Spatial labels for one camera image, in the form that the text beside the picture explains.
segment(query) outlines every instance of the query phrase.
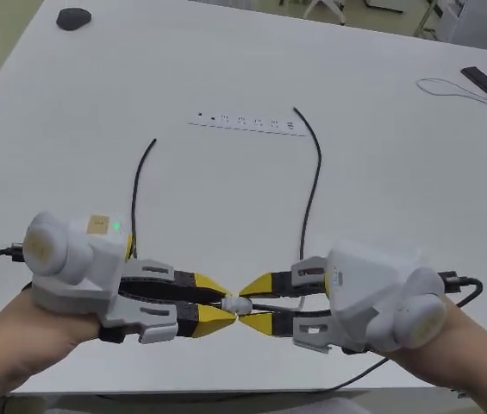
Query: tan label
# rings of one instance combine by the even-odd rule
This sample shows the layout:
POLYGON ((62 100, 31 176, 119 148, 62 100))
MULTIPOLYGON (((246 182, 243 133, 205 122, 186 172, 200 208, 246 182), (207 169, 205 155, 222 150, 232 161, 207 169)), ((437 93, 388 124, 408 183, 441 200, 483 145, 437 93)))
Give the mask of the tan label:
POLYGON ((38 232, 35 231, 31 231, 27 234, 22 247, 25 252, 33 255, 42 263, 46 263, 52 254, 52 246, 50 243, 40 237, 38 232))
POLYGON ((106 235, 109 229, 109 218, 107 216, 91 216, 86 228, 87 235, 106 235))

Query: white table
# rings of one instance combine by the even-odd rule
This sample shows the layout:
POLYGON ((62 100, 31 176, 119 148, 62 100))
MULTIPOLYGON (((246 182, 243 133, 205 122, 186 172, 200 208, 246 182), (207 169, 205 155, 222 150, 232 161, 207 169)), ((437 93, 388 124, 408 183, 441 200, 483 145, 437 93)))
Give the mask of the white table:
MULTIPOLYGON (((196 110, 291 116, 324 166, 307 254, 330 241, 410 241, 437 270, 485 282, 487 108, 414 81, 462 82, 487 52, 173 0, 84 0, 91 25, 58 30, 46 1, 0 71, 0 247, 40 210, 128 213, 141 177, 139 246, 237 292, 297 258, 315 169, 308 137, 190 126, 196 110)), ((28 281, 0 260, 0 309, 28 281)), ((377 360, 317 354, 236 323, 200 340, 85 344, 20 392, 211 392, 333 386, 377 360)), ((358 388, 424 386, 389 364, 358 388)))

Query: hand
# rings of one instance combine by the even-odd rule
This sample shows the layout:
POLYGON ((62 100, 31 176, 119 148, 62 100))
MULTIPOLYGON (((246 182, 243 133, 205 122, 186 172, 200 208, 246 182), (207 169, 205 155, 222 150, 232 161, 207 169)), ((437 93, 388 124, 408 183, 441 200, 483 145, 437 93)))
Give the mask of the hand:
POLYGON ((464 390, 479 349, 487 349, 487 331, 449 299, 445 301, 446 323, 431 342, 418 349, 399 349, 385 356, 421 380, 464 390))
POLYGON ((34 304, 30 290, 22 292, 0 312, 2 391, 61 361, 98 330, 96 317, 54 314, 34 304))

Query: floor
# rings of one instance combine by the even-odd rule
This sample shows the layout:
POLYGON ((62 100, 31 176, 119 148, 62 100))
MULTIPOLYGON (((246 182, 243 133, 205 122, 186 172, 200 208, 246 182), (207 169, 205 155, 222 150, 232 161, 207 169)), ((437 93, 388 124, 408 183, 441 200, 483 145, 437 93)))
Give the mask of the floor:
MULTIPOLYGON (((30 19, 39 8, 42 0, 0 0, 0 66, 8 57, 22 31, 30 22, 30 19)), ((302 17, 306 10, 306 4, 301 0, 286 0, 286 5, 280 7, 278 0, 255 0, 259 11, 273 13, 282 16, 302 17)), ((345 13, 347 26, 355 28, 367 28, 398 35, 412 35, 421 20, 427 3, 425 0, 409 0, 409 10, 404 14, 391 11, 368 9, 363 0, 347 0, 345 13)), ((337 24, 337 18, 324 6, 316 7, 309 19, 318 22, 337 24)), ((8 402, 6 412, 41 412, 42 403, 37 398, 16 399, 8 402)), ((454 411, 454 414, 472 414, 480 411, 470 409, 454 411)))

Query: power strip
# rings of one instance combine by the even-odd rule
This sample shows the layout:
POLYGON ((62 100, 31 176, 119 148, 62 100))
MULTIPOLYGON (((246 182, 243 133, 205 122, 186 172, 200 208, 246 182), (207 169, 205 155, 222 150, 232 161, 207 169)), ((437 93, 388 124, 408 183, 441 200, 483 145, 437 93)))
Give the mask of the power strip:
POLYGON ((306 125, 298 118, 290 121, 282 121, 270 117, 231 115, 223 112, 215 114, 197 112, 188 123, 190 125, 201 125, 204 127, 241 129, 266 134, 308 135, 306 125))

